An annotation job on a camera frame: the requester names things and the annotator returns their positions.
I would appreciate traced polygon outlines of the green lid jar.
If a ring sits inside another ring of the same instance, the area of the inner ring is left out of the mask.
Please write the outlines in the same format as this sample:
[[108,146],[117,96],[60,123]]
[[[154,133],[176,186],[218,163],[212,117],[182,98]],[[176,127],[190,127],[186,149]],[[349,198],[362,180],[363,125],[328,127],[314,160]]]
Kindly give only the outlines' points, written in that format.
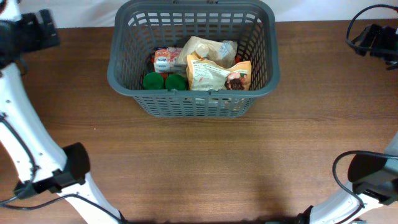
[[142,84],[145,90],[162,90],[164,89],[164,78],[159,73],[151,72],[144,77]]
[[165,88],[168,90],[186,90],[187,81],[179,74],[171,74],[165,80]]

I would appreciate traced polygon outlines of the blue biscuit box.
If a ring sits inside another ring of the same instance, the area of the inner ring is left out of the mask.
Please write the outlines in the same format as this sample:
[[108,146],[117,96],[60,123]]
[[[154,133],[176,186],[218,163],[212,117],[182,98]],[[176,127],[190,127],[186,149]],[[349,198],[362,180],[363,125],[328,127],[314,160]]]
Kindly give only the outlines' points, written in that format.
[[162,47],[155,51],[153,64],[157,73],[185,73],[186,65],[178,63],[177,59],[182,51],[178,47]]

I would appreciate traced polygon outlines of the grey plastic basket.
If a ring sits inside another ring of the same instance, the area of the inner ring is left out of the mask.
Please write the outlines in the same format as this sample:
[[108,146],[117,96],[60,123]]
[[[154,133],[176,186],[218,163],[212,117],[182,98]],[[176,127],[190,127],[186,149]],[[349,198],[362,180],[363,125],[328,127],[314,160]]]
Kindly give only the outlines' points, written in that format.
[[[249,90],[146,90],[156,48],[183,47],[192,36],[235,41],[252,65]],[[153,116],[241,116],[280,80],[274,13],[262,1],[128,1],[116,13],[107,78]]]

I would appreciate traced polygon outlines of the beige packet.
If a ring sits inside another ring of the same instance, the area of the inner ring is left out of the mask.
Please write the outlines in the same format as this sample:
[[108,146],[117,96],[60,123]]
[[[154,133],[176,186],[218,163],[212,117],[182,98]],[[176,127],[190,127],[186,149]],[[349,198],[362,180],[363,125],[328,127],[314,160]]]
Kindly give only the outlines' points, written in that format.
[[196,53],[201,58],[211,60],[221,67],[230,68],[235,63],[237,48],[238,44],[234,41],[217,42],[192,36],[182,48],[176,63],[186,64],[187,55]]

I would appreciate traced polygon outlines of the tan snack bag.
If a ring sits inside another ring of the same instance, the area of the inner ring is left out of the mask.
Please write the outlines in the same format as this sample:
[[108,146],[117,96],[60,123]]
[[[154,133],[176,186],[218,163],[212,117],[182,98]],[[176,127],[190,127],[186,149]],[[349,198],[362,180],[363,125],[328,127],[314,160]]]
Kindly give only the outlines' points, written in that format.
[[187,55],[187,79],[189,90],[249,90],[252,78],[250,61],[239,62],[231,68],[223,68],[196,53]]

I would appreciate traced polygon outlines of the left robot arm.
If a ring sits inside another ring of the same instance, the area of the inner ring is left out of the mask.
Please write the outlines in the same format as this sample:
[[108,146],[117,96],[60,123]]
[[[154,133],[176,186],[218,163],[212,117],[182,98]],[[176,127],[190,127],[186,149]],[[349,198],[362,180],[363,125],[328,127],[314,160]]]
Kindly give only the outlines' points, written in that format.
[[66,200],[87,223],[126,223],[95,184],[84,146],[79,142],[58,146],[22,84],[27,66],[16,63],[22,55],[59,43],[49,10],[23,14],[18,1],[1,1],[1,143],[19,176],[14,196],[2,200],[1,206],[21,210],[13,205],[14,201],[49,191],[58,194],[58,198],[43,203],[43,207]]

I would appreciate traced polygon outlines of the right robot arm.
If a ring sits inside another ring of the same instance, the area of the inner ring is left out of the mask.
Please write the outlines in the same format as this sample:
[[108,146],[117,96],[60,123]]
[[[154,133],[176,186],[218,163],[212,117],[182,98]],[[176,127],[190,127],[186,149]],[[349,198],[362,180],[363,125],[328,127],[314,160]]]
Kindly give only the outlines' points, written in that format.
[[[397,70],[397,29],[371,24],[353,40],[347,40],[358,55],[381,58],[388,70]],[[348,182],[342,184],[336,167],[353,155],[348,168]],[[326,201],[310,206],[297,215],[295,223],[354,223],[360,215],[397,201],[397,136],[383,153],[348,151],[340,154],[332,165],[333,178],[339,191]]]

